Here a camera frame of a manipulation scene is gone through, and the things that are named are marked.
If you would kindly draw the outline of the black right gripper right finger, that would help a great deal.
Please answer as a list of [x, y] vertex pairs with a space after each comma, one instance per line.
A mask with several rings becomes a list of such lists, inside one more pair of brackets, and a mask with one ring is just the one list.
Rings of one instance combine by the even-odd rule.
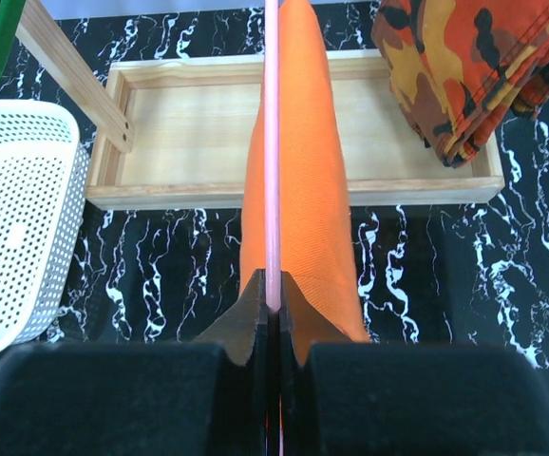
[[549, 392], [501, 347], [358, 343], [281, 279], [286, 455], [549, 455]]

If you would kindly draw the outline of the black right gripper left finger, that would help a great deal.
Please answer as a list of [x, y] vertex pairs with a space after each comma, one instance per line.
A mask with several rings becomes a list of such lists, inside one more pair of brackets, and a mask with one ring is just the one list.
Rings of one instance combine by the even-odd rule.
[[263, 455], [265, 278], [191, 342], [25, 344], [0, 361], [0, 455]]

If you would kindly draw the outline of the pink wire hanger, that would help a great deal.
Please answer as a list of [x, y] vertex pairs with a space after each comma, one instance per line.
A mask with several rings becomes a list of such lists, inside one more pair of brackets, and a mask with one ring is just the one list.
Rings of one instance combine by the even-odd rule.
[[265, 3], [264, 54], [264, 215], [265, 302], [268, 306], [268, 453], [281, 455], [280, 333], [281, 242], [279, 177], [279, 3]]

